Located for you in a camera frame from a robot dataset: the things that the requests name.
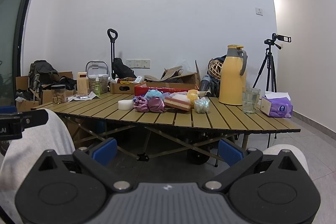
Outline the white round sponge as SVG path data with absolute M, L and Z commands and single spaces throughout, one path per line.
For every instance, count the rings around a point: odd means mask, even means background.
M 118 101 L 118 110 L 126 111 L 134 108 L 133 100 L 120 100 Z

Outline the iridescent mesh bath puff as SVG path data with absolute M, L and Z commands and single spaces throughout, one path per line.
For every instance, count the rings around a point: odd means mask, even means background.
M 208 113 L 210 110 L 210 100 L 207 97 L 202 97 L 194 101 L 194 109 L 196 113 Z

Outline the pink satin scrunchie bonnet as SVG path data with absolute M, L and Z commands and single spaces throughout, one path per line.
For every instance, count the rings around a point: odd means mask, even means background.
M 164 113 L 165 105 L 159 97 L 146 99 L 142 96 L 137 96 L 134 99 L 134 109 L 140 113 Z

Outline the pink layered sponge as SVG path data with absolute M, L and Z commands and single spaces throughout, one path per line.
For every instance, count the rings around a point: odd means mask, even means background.
M 163 101 L 165 106 L 169 106 L 175 109 L 183 110 L 183 111 L 190 111 L 191 109 L 191 102 L 187 97 L 173 97 L 168 98 L 166 97 Z

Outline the yellow white plush toy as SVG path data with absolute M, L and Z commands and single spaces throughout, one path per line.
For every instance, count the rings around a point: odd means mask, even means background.
M 198 91 L 195 89 L 191 89 L 187 92 L 187 99 L 190 101 L 191 107 L 194 107 L 194 103 L 199 99 Z

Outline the blue plush monster toy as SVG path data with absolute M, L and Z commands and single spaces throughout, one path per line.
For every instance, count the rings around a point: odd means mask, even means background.
M 160 98 L 160 99 L 164 99 L 163 93 L 157 89 L 151 89 L 148 90 L 147 93 L 145 94 L 145 98 L 147 100 L 150 100 L 152 98 Z

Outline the black backpack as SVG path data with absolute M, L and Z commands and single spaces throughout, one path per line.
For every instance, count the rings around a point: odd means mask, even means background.
M 76 81 L 72 72 L 58 72 L 45 60 L 34 61 L 30 65 L 28 75 L 29 91 L 33 93 L 41 103 L 52 102 L 52 86 L 64 85 L 66 96 L 76 93 Z

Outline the white paper leaflet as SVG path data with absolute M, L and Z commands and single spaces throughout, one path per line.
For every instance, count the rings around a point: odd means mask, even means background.
M 100 98 L 99 96 L 97 96 L 94 92 L 90 92 L 88 95 L 80 95 L 80 94 L 76 94 L 76 95 L 72 95 L 69 96 L 67 98 L 68 102 L 71 101 L 89 101 L 95 98 Z

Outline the yellow thermos jug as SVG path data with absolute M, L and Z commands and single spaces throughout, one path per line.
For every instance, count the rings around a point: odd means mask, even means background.
M 242 92 L 246 84 L 247 53 L 244 46 L 228 45 L 222 65 L 219 102 L 225 105 L 241 106 Z

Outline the clear cereal container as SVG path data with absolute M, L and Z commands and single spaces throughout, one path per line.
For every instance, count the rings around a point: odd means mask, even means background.
M 100 94 L 104 94 L 108 92 L 108 75 L 89 75 L 89 90 L 90 92 L 96 92 L 97 88 L 100 88 Z

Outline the wooden beige carton box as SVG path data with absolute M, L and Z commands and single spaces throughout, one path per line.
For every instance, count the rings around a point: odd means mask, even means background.
M 77 93 L 87 96 L 89 94 L 89 80 L 86 72 L 77 73 Z

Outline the blue water bottle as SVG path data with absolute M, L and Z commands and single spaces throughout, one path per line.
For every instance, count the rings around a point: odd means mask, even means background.
M 199 88 L 200 92 L 206 92 L 210 93 L 211 92 L 211 76 L 210 75 L 205 75 L 202 80 L 201 80 L 201 86 Z

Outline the woven rattan ball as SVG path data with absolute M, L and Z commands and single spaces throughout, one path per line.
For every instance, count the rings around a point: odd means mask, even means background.
M 220 62 L 212 63 L 210 66 L 208 65 L 208 74 L 211 77 L 220 80 L 222 75 L 222 66 L 223 65 Z

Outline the beige mat cloth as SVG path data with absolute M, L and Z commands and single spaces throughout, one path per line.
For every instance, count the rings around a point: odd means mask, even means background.
M 164 82 L 165 80 L 179 76 L 182 72 L 183 67 L 180 65 L 170 69 L 165 69 L 160 79 L 150 75 L 144 75 L 144 79 L 146 81 L 152 81 L 152 82 Z

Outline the white wall socket strip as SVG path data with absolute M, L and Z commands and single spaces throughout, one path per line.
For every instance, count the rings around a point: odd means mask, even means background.
M 127 59 L 126 65 L 130 68 L 150 69 L 150 59 Z

